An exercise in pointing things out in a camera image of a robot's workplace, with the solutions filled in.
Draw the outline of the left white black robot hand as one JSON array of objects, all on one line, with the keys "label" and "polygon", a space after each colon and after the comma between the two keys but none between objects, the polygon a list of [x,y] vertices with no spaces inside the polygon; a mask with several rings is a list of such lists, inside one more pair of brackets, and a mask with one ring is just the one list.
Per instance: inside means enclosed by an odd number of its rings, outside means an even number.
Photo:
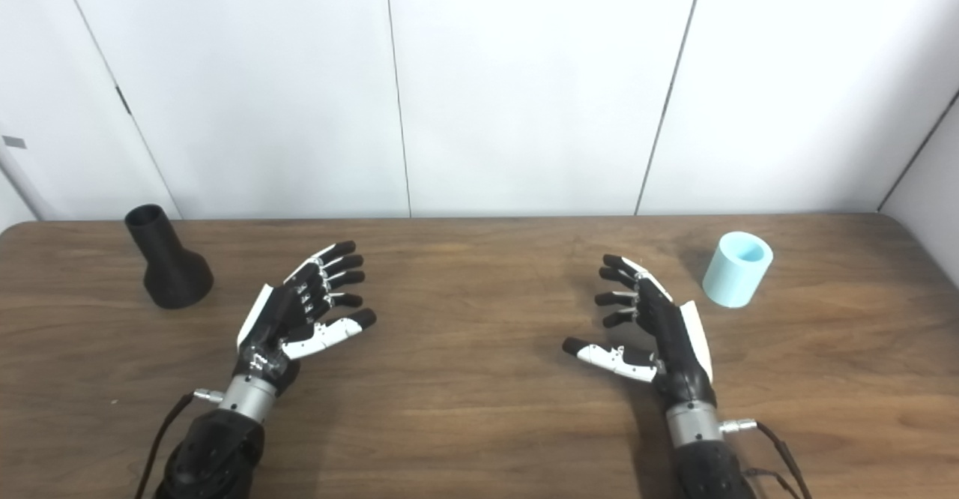
[{"label": "left white black robot hand", "polygon": [[354,241],[307,257],[279,286],[266,284],[237,336],[233,373],[264,381],[281,396],[295,380],[300,360],[369,329],[377,315],[340,287],[364,281],[364,259]]}]

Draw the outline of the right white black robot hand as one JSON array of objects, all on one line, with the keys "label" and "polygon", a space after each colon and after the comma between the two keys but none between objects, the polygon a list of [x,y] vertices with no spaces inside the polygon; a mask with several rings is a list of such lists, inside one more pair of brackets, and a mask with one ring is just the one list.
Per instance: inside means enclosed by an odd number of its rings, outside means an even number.
[{"label": "right white black robot hand", "polygon": [[656,277],[640,264],[611,254],[605,254],[602,260],[599,276],[626,287],[625,291],[596,295],[596,305],[621,305],[620,310],[602,319],[604,327],[638,326],[654,338],[656,348],[647,351],[603,345],[569,336],[562,343],[563,351],[607,372],[652,385],[667,409],[694,403],[716,407],[713,381],[698,356],[685,309],[675,304]]}]

